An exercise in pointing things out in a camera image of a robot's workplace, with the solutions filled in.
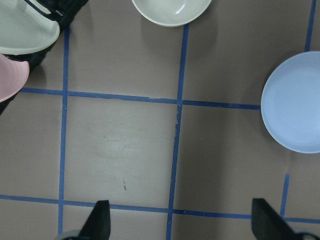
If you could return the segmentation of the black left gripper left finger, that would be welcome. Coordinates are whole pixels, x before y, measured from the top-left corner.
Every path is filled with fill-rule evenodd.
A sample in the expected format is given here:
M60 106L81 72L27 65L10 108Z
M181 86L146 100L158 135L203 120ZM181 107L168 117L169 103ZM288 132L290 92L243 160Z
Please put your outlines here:
M97 201L78 234L80 240L108 240L111 235L110 203Z

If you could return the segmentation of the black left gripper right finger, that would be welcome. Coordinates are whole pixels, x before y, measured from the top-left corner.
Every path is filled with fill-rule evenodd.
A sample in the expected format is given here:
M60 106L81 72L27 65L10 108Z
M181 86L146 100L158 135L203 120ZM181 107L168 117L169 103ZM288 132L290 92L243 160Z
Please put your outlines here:
M251 230L256 240L303 240L295 233L264 198L251 202Z

